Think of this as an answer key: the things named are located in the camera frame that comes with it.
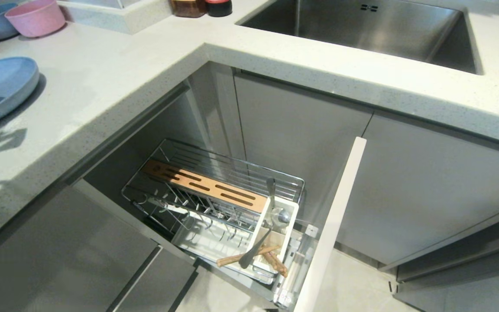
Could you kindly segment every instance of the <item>white quartz countertop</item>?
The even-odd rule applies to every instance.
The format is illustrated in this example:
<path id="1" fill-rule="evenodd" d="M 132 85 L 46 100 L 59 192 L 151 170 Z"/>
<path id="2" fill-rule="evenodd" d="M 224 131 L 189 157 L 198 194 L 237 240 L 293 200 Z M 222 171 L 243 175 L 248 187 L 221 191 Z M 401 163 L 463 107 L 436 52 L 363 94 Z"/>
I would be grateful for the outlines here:
<path id="1" fill-rule="evenodd" d="M 42 74 L 0 120 L 0 228 L 91 150 L 208 61 L 364 101 L 499 140 L 499 6 L 420 0 L 466 12 L 483 75 L 235 23 L 270 0 L 233 0 L 223 18 L 171 16 L 131 36 L 69 23 L 0 42 Z"/>

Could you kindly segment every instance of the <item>sink basin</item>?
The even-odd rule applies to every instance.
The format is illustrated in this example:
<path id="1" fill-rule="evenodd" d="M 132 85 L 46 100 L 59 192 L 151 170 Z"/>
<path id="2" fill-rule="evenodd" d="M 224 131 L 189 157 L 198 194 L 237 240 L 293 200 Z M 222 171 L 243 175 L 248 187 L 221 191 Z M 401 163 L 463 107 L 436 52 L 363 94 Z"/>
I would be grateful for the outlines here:
<path id="1" fill-rule="evenodd" d="M 277 0 L 242 26 L 479 74 L 459 10 L 402 0 Z"/>

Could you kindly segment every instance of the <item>plate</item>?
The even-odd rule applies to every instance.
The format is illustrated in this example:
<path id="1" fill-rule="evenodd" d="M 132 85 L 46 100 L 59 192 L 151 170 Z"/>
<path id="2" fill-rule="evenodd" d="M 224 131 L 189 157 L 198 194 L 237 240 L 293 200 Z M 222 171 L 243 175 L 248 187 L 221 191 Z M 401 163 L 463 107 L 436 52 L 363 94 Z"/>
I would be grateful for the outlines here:
<path id="1" fill-rule="evenodd" d="M 0 119 L 28 98 L 38 80 L 38 65 L 33 59 L 0 59 Z"/>

